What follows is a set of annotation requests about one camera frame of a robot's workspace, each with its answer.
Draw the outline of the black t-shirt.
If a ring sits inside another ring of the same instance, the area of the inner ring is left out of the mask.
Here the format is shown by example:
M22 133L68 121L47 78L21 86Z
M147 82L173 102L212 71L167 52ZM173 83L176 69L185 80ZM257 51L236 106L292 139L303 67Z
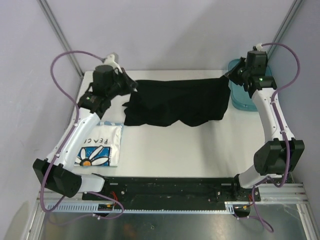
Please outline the black t-shirt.
M188 80L138 80L137 91L123 104L126 126L168 127L177 121L197 127L220 121L231 90L224 76Z

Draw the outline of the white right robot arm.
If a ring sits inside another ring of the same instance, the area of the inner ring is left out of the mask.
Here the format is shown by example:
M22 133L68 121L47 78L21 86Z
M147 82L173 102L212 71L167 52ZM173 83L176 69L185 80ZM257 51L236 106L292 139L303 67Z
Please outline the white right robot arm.
M230 188L231 196L242 201L249 188L272 178L287 179L300 160L305 144L296 139L282 112L273 76L266 74L268 56L254 48L225 74L228 80L242 86L254 103L264 132L264 145L254 154L253 165L238 175L238 182Z

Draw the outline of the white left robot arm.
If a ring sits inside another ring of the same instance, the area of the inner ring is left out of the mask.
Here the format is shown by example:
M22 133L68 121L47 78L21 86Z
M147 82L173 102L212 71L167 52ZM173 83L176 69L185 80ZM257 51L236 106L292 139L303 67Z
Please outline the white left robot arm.
M138 86L116 62L95 68L93 81L76 103L74 123L71 123L57 146L45 159L36 159L33 170L41 189L49 189L72 198L79 192L93 192L100 200L110 196L111 188L96 174L73 173L77 155L85 139L110 108L116 96L132 93Z

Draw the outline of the teal plastic bin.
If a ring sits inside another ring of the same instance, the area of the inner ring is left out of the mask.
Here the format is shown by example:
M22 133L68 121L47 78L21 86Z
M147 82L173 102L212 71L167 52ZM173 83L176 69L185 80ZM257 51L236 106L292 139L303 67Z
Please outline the teal plastic bin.
M235 67L240 59L234 59L229 62L227 70L230 71L233 67ZM272 76L272 70L268 65L265 72L266 76ZM252 99L249 97L248 92L246 92L243 86L237 85L233 83L231 80L229 81L230 88L230 97L232 105L241 111L246 112L257 112L256 105L253 103Z

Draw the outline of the white folded daisy t-shirt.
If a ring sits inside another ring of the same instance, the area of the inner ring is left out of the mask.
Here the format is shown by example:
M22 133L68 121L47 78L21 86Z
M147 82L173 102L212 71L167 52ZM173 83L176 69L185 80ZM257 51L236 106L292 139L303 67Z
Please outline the white folded daisy t-shirt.
M124 125L99 122L84 140L75 160L76 166L117 167Z

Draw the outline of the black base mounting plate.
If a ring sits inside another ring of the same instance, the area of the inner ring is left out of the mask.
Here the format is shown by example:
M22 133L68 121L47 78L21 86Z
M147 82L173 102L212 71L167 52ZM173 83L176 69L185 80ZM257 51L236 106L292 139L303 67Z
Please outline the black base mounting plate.
M84 193L85 201L113 197L127 211L212 212L225 210L226 202L247 205L261 201L258 189L242 188L235 177L105 177L99 195Z

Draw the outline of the right aluminium frame post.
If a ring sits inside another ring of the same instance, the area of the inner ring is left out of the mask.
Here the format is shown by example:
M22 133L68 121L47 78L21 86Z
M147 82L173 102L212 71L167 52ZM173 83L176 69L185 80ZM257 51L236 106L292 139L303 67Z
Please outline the right aluminium frame post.
M270 0L265 24L265 43L280 43L289 31L305 0Z

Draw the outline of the aluminium frame post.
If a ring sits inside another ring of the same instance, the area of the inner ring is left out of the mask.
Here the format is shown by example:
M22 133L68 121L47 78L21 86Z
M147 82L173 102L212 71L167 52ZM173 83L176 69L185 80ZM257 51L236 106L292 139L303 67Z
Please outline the aluminium frame post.
M289 31L305 0L270 0L265 24L265 43L280 43Z
M42 10L44 16L46 17L49 25L51 26L57 40L59 41L62 49L64 52L69 52L72 50L65 34L63 33L63 30L60 26L60 24L58 23L55 14L53 12L53 10L51 9L49 3L47 0L37 0L37 3L40 7L40 9ZM77 61L75 55L73 53L70 53L68 55L68 60L71 63L73 69L76 71L77 75L81 78L83 76L83 71L79 65L79 62Z

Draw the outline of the left aluminium frame post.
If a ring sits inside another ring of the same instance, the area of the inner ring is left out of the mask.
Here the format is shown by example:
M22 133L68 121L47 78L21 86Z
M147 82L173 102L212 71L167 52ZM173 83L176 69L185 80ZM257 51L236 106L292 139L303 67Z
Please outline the left aluminium frame post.
M49 3L47 0L37 0L37 3L40 7L40 9L42 10L44 16L46 17L49 25L51 26L57 40L59 41L62 49L64 52L69 52L72 50L65 34L63 33L63 30L60 26L60 24L58 23L55 14L53 12L53 10L51 9ZM77 75L81 78L83 76L83 71L79 65L79 62L77 61L75 55L73 53L70 53L68 55L68 60L71 63L73 69L76 71Z

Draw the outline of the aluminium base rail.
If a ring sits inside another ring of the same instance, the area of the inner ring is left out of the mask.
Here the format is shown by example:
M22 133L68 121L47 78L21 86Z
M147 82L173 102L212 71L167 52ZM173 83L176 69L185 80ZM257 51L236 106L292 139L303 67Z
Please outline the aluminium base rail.
M308 196L304 188L303 183L286 183L281 188L275 187L271 183L261 184L258 189L263 202L274 201L274 202L286 202L292 200L293 202L308 202ZM55 193L51 190L44 191L44 201L59 200L62 195ZM72 198L64 198L65 201L81 200L82 193L77 193Z

